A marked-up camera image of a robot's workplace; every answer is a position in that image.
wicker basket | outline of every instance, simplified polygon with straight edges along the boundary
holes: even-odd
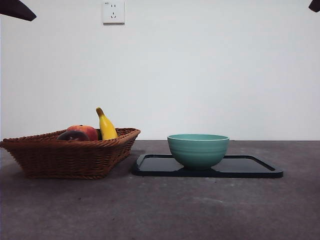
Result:
[[[135,128],[116,128],[118,137],[110,140],[56,140],[65,131],[5,138],[0,147],[12,155],[27,178],[96,180],[104,178],[130,154],[141,132]]]

gray table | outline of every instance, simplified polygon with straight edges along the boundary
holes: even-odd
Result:
[[[1,153],[1,240],[318,240],[320,141],[231,141],[227,154],[262,157],[282,178],[135,176],[137,140],[100,180],[27,179]]]

banana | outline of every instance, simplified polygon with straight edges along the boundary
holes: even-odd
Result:
[[[118,137],[117,131],[112,124],[112,122],[106,117],[104,112],[100,107],[97,107],[96,113],[99,116],[99,125],[100,125],[100,131],[102,140],[108,140],[108,139],[115,139]]]

green bowl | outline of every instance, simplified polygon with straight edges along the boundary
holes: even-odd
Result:
[[[190,170],[207,170],[225,156],[229,138],[211,134],[176,134],[167,137],[172,156]]]

wall socket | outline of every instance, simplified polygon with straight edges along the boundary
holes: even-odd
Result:
[[[125,1],[110,0],[102,4],[103,25],[125,24]]]

